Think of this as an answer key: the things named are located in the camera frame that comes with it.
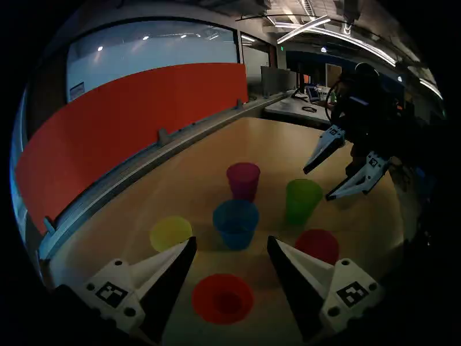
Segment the glass window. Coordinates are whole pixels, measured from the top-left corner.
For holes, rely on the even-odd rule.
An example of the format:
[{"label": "glass window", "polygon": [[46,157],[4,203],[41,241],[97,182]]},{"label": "glass window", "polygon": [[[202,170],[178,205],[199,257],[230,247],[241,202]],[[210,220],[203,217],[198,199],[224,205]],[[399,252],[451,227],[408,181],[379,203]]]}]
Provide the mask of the glass window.
[{"label": "glass window", "polygon": [[237,62],[233,31],[198,22],[143,21],[100,30],[67,56],[67,101],[129,74],[200,62]]},{"label": "glass window", "polygon": [[270,44],[241,33],[243,62],[247,71],[248,92],[262,94],[261,66],[271,66]]}]

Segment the desk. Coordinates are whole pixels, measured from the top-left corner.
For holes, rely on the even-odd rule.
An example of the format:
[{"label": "desk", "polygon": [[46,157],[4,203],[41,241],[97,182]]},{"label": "desk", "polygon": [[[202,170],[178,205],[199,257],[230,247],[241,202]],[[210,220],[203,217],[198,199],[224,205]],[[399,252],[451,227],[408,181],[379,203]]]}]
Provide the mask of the desk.
[{"label": "desk", "polygon": [[[266,251],[268,235],[293,245],[303,231],[284,224],[285,186],[305,178],[303,166],[321,131],[289,123],[242,118],[205,137],[133,183],[100,209],[50,262],[55,284],[79,284],[113,258],[136,263],[156,252],[149,230],[162,217],[181,215],[197,237],[197,254],[164,332],[164,344],[301,345],[301,334]],[[345,177],[351,144],[336,151],[307,178],[326,193]],[[261,169],[255,204],[260,222],[249,248],[229,251],[213,228],[213,210],[231,198],[226,169],[251,161]],[[403,224],[394,185],[386,174],[368,194],[320,202],[307,228],[335,234],[341,257],[379,279],[398,262]],[[252,287],[255,305],[234,325],[205,322],[192,308],[197,283],[233,273]]]},{"label": "desk", "polygon": [[[315,108],[317,111],[315,113],[303,111],[301,108],[304,106],[310,106]],[[307,103],[306,101],[294,99],[292,97],[287,97],[286,99],[283,99],[279,102],[275,102],[264,108],[264,111],[270,115],[287,115],[294,119],[305,119],[322,125],[330,124],[330,121],[325,114],[325,108],[312,103]]]}]

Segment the pink cup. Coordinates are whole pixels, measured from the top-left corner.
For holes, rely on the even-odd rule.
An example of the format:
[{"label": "pink cup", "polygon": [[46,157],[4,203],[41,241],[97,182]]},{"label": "pink cup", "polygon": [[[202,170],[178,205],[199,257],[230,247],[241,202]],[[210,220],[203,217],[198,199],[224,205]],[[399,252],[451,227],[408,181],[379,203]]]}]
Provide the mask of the pink cup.
[{"label": "pink cup", "polygon": [[227,169],[234,200],[254,201],[260,173],[259,167],[249,162],[236,163]]}]

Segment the blue cup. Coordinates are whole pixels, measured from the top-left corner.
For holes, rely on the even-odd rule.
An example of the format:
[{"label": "blue cup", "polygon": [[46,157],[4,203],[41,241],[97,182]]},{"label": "blue cup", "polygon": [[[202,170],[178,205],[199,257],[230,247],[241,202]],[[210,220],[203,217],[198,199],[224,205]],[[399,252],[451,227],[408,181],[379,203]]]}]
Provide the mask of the blue cup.
[{"label": "blue cup", "polygon": [[213,225],[232,250],[246,249],[250,245],[258,221],[258,209],[245,200],[226,201],[213,212]]}]

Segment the red partition wall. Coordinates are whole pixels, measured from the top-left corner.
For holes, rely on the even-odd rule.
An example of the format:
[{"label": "red partition wall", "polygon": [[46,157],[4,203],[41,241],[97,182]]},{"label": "red partition wall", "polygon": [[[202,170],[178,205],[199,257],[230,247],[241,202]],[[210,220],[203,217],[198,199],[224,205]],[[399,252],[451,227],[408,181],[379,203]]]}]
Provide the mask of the red partition wall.
[{"label": "red partition wall", "polygon": [[92,183],[168,133],[248,101],[245,66],[196,63],[104,84],[57,111],[31,138],[16,179],[42,234]]}]

